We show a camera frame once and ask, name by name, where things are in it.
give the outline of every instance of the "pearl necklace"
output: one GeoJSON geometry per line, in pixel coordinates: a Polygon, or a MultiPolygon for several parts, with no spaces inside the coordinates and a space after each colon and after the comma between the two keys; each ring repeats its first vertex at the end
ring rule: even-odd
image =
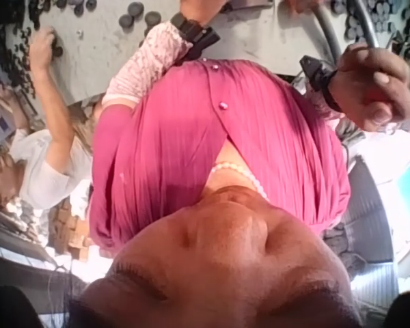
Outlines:
{"type": "Polygon", "coordinates": [[[211,173],[215,173],[221,169],[231,169],[232,171],[238,172],[248,180],[252,182],[254,185],[256,191],[266,200],[269,200],[267,197],[266,192],[264,191],[264,188],[262,187],[260,181],[254,176],[253,173],[251,173],[249,170],[245,169],[241,165],[233,164],[230,162],[221,162],[216,165],[211,169],[211,173]]]}

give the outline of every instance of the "hand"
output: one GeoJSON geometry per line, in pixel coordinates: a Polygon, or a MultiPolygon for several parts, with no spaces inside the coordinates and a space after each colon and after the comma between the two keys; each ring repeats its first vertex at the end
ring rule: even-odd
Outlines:
{"type": "Polygon", "coordinates": [[[315,5],[324,2],[323,0],[287,0],[290,9],[298,14],[312,10],[315,5]]]}
{"type": "Polygon", "coordinates": [[[185,18],[206,26],[228,0],[180,0],[180,12],[185,18]]]}
{"type": "Polygon", "coordinates": [[[29,50],[30,68],[33,73],[49,69],[54,39],[55,34],[52,27],[41,28],[33,37],[29,50]]]}
{"type": "Polygon", "coordinates": [[[354,44],[341,56],[329,91],[358,127],[376,132],[410,118],[409,80],[409,67],[399,56],[354,44]]]}
{"type": "Polygon", "coordinates": [[[13,105],[18,103],[14,90],[9,85],[0,83],[0,106],[10,110],[13,105]]]}

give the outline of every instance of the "fingernail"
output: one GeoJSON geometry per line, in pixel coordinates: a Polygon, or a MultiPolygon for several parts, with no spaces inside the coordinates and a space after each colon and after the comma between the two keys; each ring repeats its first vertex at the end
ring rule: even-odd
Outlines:
{"type": "Polygon", "coordinates": [[[388,112],[379,109],[375,112],[373,120],[376,125],[383,125],[388,123],[391,120],[391,118],[392,117],[388,112]]]}
{"type": "Polygon", "coordinates": [[[374,73],[374,80],[375,82],[379,84],[388,84],[390,81],[390,78],[388,75],[381,73],[381,72],[375,72],[374,73]]]}

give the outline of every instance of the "white shirt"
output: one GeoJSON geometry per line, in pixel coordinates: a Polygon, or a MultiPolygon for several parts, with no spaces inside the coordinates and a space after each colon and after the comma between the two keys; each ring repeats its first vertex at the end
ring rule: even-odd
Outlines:
{"type": "Polygon", "coordinates": [[[49,130],[30,135],[17,130],[10,148],[15,162],[26,161],[20,198],[35,209],[52,208],[67,198],[83,179],[91,178],[92,156],[75,137],[70,163],[65,174],[54,170],[46,162],[47,149],[52,141],[49,130]]]}

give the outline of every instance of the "lace sleeve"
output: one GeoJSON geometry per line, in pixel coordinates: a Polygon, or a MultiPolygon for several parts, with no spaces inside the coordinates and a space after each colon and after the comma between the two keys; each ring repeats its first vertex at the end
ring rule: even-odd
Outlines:
{"type": "Polygon", "coordinates": [[[305,97],[313,104],[319,115],[327,121],[327,124],[335,130],[340,122],[340,119],[344,118],[344,114],[338,113],[337,111],[331,109],[323,98],[322,92],[314,91],[308,81],[305,83],[305,86],[307,88],[305,97]]]}
{"type": "Polygon", "coordinates": [[[184,41],[170,22],[154,27],[140,49],[111,80],[102,104],[125,98],[139,103],[167,70],[193,45],[184,41]]]}

